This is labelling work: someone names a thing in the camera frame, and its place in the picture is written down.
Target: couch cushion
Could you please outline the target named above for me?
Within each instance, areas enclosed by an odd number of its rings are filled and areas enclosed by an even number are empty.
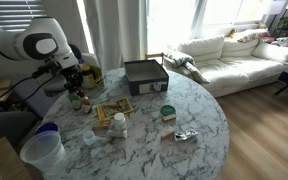
[[[243,85],[249,82],[245,73],[217,59],[198,62],[197,67],[203,77],[210,82],[203,84],[209,91]]]
[[[288,64],[288,47],[260,43],[252,52],[253,56]]]
[[[258,39],[254,39],[253,41],[246,43],[241,43],[230,38],[225,38],[221,57],[250,56],[251,52],[257,45]]]
[[[222,54],[224,35],[213,38],[193,39],[180,43],[177,51],[192,56],[196,61],[219,59]]]
[[[253,56],[221,58],[222,62],[244,72],[250,81],[266,78],[288,69],[282,63]]]

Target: green lid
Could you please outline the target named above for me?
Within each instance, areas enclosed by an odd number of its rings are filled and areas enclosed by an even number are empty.
[[[168,115],[176,114],[176,111],[175,111],[175,108],[173,106],[165,105],[165,106],[162,106],[161,113],[164,116],[168,116]]]

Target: marble table top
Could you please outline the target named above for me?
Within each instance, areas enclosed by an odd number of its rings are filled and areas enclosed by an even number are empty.
[[[61,128],[68,165],[60,179],[215,179],[229,147],[225,115],[202,86],[167,73],[168,91],[132,97],[124,69],[109,71],[106,89],[99,96],[87,93],[93,103],[91,114],[73,110],[67,95],[61,96],[43,120],[55,121]],[[124,97],[134,108],[126,115],[129,137],[106,138],[87,146],[82,134],[97,121],[96,106]],[[175,107],[176,122],[162,121],[163,105]],[[182,142],[161,141],[161,135],[172,128],[176,132],[194,129],[199,135]]]

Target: jar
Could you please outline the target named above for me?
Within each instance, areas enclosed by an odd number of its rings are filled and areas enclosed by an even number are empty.
[[[81,70],[83,75],[83,86],[87,89],[95,87],[95,73],[92,71],[91,66],[84,65]]]

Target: plastic cup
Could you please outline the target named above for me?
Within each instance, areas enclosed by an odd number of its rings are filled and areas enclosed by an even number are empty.
[[[86,145],[90,146],[95,142],[95,135],[93,131],[85,131],[83,133],[83,140]]]
[[[38,168],[45,176],[58,174],[66,166],[65,149],[59,133],[55,131],[33,136],[23,146],[20,158]]]

